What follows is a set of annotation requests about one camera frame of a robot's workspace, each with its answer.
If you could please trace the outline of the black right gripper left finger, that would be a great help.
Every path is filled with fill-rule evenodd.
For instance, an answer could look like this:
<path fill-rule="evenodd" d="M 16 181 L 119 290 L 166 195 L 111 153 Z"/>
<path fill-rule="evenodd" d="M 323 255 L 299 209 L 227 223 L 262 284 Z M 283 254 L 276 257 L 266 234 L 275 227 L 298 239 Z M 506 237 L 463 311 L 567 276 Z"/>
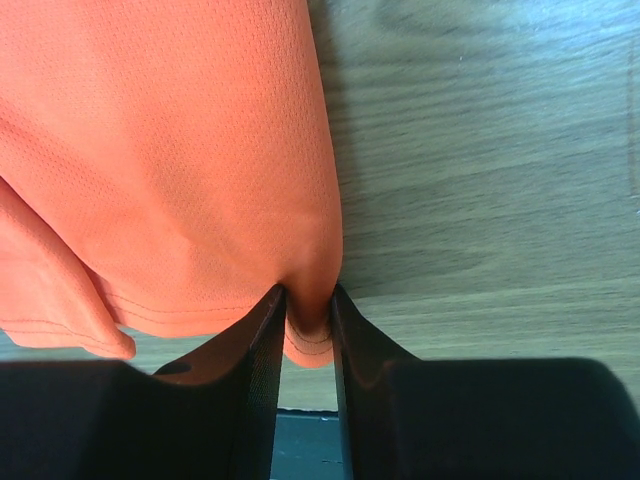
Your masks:
<path fill-rule="evenodd" d="M 5 479 L 266 479 L 286 293 L 146 374 L 123 361 L 1 366 Z"/>

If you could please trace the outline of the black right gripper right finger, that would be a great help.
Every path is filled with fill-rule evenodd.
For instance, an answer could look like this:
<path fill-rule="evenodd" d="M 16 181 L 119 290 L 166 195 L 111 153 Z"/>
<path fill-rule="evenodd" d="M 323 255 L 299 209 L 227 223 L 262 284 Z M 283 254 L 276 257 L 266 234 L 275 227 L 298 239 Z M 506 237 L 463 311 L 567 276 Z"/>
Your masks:
<path fill-rule="evenodd" d="M 349 479 L 635 479 L 639 416 L 588 358 L 422 360 L 342 287 L 331 329 Z"/>

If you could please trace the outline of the orange t shirt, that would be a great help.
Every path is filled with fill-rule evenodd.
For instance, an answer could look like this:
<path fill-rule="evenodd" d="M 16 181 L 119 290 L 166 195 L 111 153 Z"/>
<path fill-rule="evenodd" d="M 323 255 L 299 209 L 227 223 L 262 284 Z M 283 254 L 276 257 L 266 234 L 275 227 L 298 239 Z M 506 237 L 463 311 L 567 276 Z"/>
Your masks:
<path fill-rule="evenodd" d="M 341 203 L 304 1 L 1 5 L 1 327 L 130 359 L 275 284 L 284 351 L 332 360 Z"/>

